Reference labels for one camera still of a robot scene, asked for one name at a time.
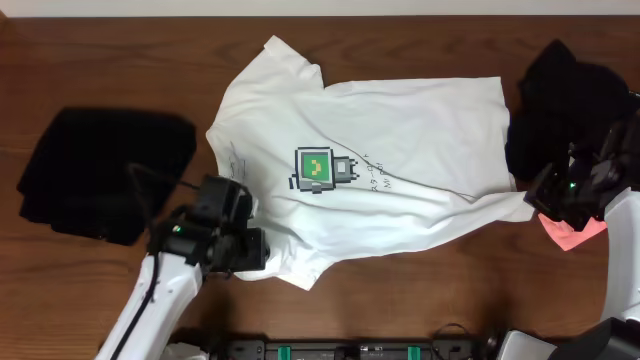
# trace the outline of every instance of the printed graphic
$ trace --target printed graphic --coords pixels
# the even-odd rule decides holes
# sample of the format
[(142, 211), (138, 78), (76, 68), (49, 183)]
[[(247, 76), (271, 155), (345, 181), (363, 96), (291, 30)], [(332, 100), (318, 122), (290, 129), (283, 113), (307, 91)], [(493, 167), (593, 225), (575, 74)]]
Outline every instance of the printed graphic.
[(360, 175), (353, 170), (357, 161), (347, 156), (335, 157), (329, 147), (301, 147), (296, 150), (296, 173), (289, 178), (289, 188), (321, 194), (336, 184), (350, 183)]

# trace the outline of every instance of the pink cloth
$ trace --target pink cloth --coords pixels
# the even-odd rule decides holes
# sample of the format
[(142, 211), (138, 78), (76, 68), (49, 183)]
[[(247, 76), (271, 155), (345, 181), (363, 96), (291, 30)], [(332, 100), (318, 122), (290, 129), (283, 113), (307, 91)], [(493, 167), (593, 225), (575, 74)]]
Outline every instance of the pink cloth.
[(553, 241), (560, 245), (564, 251), (573, 249), (607, 228), (606, 222), (597, 221), (594, 218), (589, 219), (587, 226), (585, 226), (582, 231), (574, 231), (571, 225), (566, 222), (555, 222), (542, 214), (538, 214), (538, 218), (542, 226), (544, 226), (544, 229), (547, 230), (547, 234), (549, 234)]

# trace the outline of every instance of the t-shirt sleeve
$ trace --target t-shirt sleeve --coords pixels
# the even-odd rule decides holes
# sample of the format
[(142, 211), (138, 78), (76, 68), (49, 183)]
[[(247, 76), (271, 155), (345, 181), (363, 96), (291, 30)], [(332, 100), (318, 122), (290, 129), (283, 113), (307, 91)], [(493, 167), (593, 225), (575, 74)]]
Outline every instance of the t-shirt sleeve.
[(269, 96), (322, 90), (320, 67), (309, 63), (276, 36), (231, 83), (227, 96)]

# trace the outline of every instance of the wood grain surface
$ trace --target wood grain surface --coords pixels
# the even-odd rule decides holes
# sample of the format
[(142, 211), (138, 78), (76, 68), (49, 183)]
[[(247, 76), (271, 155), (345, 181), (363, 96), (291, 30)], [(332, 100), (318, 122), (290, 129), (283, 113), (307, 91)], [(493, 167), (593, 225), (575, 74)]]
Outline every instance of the wood grain surface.
[[(67, 105), (182, 114), (198, 127), (184, 178), (215, 173), (204, 133), (227, 85), (281, 37), (349, 80), (502, 76), (508, 106), (540, 50), (560, 38), (640, 89), (634, 17), (22, 19), (0, 33), (0, 358), (87, 359), (137, 277), (144, 244), (64, 234), (18, 216), (15, 187), (38, 138)], [(167, 205), (188, 200), (179, 190)], [(181, 319), (210, 326), (225, 297), (233, 330), (271, 338), (425, 337), (447, 322), (576, 335), (599, 319), (607, 237), (563, 252), (537, 220), (493, 223), (430, 251), (336, 264), (303, 291), (278, 279), (208, 281)]]

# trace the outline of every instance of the black garment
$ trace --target black garment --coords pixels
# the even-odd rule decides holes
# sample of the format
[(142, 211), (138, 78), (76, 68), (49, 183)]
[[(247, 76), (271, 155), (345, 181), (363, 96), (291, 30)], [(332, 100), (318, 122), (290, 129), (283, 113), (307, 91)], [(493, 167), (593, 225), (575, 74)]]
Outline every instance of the black garment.
[(520, 82), (522, 109), (511, 117), (507, 166), (518, 179), (533, 178), (550, 162), (568, 166), (577, 153), (598, 153), (611, 124), (631, 117), (640, 99), (606, 67), (576, 61), (559, 40), (545, 48)]
[[(120, 109), (62, 110), (18, 184), (20, 216), (56, 232), (130, 245), (144, 220), (126, 172), (139, 163), (180, 178), (196, 149), (195, 128), (175, 115)], [(155, 215), (174, 185), (139, 175)]]

